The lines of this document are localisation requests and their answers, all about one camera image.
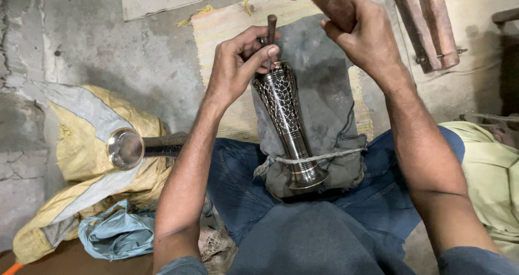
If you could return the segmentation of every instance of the engraved pattern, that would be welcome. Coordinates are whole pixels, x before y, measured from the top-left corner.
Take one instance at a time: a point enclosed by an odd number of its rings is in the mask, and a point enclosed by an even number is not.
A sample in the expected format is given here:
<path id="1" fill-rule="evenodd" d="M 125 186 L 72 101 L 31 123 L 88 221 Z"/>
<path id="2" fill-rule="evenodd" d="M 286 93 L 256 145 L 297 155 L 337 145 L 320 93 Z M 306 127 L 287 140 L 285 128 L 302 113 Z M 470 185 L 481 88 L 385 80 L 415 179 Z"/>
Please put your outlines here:
<path id="1" fill-rule="evenodd" d="M 302 128 L 295 79 L 291 76 L 291 73 L 281 73 L 264 83 L 256 79 L 253 82 L 279 135 L 298 132 Z"/>

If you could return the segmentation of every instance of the yellow sack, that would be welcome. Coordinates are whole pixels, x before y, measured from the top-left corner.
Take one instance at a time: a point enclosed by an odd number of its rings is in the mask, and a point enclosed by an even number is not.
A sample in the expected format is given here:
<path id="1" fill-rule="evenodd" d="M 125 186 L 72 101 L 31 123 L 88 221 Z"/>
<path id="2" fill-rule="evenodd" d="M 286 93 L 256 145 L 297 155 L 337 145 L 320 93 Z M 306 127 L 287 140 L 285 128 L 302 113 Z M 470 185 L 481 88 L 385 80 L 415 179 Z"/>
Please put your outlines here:
<path id="1" fill-rule="evenodd" d="M 23 264 L 53 252 L 62 240 L 76 238 L 82 217 L 104 212 L 116 201 L 128 199 L 139 208 L 151 205 L 171 171 L 163 157 L 144 159 L 129 171 L 116 170 L 108 160 L 105 143 L 119 128 L 133 128 L 143 137 L 165 135 L 157 117 L 100 87 L 35 85 L 59 122 L 56 157 L 70 186 L 45 202 L 16 234 L 13 251 Z"/>
<path id="2" fill-rule="evenodd" d="M 440 126 L 465 144 L 462 167 L 477 217 L 503 254 L 519 263 L 519 150 L 473 123 Z"/>

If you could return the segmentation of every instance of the light green cloth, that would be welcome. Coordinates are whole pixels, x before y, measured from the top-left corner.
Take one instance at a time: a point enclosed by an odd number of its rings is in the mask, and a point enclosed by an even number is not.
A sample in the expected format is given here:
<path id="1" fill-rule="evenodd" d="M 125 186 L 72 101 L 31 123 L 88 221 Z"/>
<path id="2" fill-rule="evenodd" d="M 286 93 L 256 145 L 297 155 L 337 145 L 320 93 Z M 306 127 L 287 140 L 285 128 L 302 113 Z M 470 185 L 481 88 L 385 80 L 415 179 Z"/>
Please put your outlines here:
<path id="1" fill-rule="evenodd" d="M 463 170 L 480 221 L 510 259 L 519 263 L 519 150 L 469 122 L 440 124 L 465 144 Z"/>

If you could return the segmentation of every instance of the engraved metal vase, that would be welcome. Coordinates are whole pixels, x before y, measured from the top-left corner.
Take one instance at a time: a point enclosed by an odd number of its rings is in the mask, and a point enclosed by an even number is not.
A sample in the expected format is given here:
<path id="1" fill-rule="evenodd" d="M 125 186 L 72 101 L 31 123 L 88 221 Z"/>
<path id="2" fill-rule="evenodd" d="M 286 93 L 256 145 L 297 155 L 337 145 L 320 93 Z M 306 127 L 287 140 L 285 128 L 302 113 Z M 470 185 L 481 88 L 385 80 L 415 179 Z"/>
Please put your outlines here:
<path id="1" fill-rule="evenodd" d="M 275 65 L 270 73 L 256 73 L 251 80 L 252 86 L 265 105 L 289 158 L 312 157 L 300 117 L 295 74 L 285 61 L 278 61 Z M 308 189 L 328 178 L 328 172 L 315 161 L 288 166 L 291 172 L 288 188 L 292 190 Z"/>
<path id="2" fill-rule="evenodd" d="M 178 157 L 187 134 L 179 132 L 160 137 L 141 137 L 131 128 L 121 128 L 107 140 L 110 162 L 123 171 L 135 168 L 143 158 Z"/>

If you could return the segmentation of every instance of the sleeve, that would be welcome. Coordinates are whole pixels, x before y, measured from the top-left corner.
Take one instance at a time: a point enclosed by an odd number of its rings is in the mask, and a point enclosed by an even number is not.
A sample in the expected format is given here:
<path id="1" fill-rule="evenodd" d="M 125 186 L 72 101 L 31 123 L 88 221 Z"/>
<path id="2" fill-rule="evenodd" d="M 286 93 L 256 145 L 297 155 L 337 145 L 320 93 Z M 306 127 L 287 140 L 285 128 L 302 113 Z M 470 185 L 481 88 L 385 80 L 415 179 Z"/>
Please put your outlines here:
<path id="1" fill-rule="evenodd" d="M 195 257 L 174 259 L 160 269 L 157 275 L 208 275 L 207 269 Z"/>
<path id="2" fill-rule="evenodd" d="M 517 275 L 519 266 L 495 252 L 472 246 L 453 247 L 438 257 L 441 275 Z"/>

